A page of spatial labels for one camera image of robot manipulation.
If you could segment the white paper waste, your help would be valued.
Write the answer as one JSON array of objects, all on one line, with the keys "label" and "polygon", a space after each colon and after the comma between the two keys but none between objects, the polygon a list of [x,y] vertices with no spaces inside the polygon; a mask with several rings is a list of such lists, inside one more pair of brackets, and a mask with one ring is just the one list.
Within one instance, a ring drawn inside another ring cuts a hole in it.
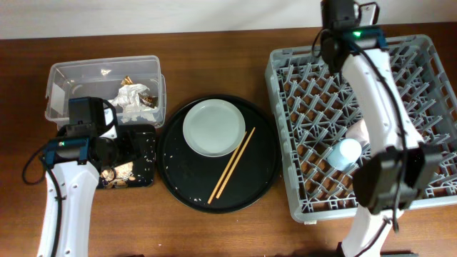
[{"label": "white paper waste", "polygon": [[129,76],[121,81],[121,88],[114,99],[109,100],[113,106],[122,108],[121,121],[139,121],[146,119],[155,122],[154,111],[158,109],[159,98],[149,94],[149,88],[143,84],[135,84]]}]

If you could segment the food scraps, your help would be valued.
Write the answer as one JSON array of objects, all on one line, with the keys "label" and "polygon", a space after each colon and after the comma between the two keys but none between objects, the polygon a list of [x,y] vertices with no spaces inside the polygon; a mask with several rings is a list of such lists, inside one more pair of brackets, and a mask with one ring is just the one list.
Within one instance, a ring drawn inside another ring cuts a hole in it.
[{"label": "food scraps", "polygon": [[103,170],[100,174],[101,185],[104,188],[128,187],[128,182],[136,180],[136,177],[133,173],[133,167],[134,163],[129,162],[114,168]]}]

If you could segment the grey round plate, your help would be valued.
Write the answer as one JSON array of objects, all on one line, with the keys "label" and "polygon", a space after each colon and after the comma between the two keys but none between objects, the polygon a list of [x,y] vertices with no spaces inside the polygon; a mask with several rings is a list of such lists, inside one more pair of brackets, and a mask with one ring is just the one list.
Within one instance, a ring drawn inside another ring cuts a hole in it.
[{"label": "grey round plate", "polygon": [[184,117],[185,142],[205,157],[221,157],[233,152],[242,142],[245,132],[246,123],[241,111],[221,99],[201,101]]}]

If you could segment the wooden chopstick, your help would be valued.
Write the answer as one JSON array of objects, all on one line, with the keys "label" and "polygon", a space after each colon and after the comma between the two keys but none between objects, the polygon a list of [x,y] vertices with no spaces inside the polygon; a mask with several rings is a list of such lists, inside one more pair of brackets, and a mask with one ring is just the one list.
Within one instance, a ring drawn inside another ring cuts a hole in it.
[{"label": "wooden chopstick", "polygon": [[239,161],[241,160],[241,157],[243,156],[244,151],[246,150],[254,132],[256,130],[256,127],[253,127],[251,132],[249,133],[247,139],[238,146],[238,148],[234,151],[232,154],[232,157],[230,158],[226,168],[224,169],[224,172],[222,173],[218,183],[216,184],[215,190],[212,193],[209,201],[211,201],[213,198],[220,198],[221,194],[224,192],[224,189],[229,182],[232,173],[234,172],[235,168],[237,167]]},{"label": "wooden chopstick", "polygon": [[231,177],[231,174],[233,173],[236,165],[238,164],[238,162],[240,160],[242,153],[244,152],[244,150],[250,140],[250,137],[251,137],[251,135],[249,135],[246,138],[246,133],[244,134],[244,136],[241,140],[241,143],[234,150],[223,173],[221,174],[218,182],[216,183],[216,185],[207,201],[207,204],[211,204],[215,198],[217,198],[217,199],[220,198],[221,194],[223,193],[223,191],[226,187],[226,184],[228,183],[228,181]]}]

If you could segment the blue cup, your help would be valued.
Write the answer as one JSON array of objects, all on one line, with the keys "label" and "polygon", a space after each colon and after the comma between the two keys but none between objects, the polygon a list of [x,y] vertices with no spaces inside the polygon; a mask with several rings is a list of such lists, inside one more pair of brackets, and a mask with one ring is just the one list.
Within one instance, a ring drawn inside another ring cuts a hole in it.
[{"label": "blue cup", "polygon": [[345,138],[334,145],[332,149],[326,160],[330,166],[340,171],[356,162],[362,152],[360,143],[352,138]]}]

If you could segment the pink cup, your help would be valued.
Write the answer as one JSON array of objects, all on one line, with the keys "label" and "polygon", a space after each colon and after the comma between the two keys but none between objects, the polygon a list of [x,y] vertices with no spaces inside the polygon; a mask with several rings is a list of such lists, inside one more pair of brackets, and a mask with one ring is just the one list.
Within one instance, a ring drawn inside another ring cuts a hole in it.
[{"label": "pink cup", "polygon": [[348,128],[346,138],[351,138],[360,143],[362,147],[370,144],[366,122],[361,119]]}]

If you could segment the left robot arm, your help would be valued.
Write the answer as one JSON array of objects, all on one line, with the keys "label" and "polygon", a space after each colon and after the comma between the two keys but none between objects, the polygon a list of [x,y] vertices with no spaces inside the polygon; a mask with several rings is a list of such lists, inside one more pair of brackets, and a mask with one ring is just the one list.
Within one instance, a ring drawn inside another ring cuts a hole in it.
[{"label": "left robot arm", "polygon": [[97,189],[151,183],[155,129],[65,125],[41,150],[47,197],[38,256],[87,256]]}]

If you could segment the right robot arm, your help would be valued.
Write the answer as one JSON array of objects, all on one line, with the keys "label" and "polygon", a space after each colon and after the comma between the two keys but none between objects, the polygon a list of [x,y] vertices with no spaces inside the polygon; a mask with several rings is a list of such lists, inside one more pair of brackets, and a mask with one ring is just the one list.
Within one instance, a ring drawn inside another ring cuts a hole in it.
[{"label": "right robot arm", "polygon": [[324,28],[321,57],[356,95],[366,123],[371,158],[353,174],[358,206],[342,256],[380,256],[390,230],[423,194],[441,162],[412,124],[393,80],[386,39],[377,26]]}]

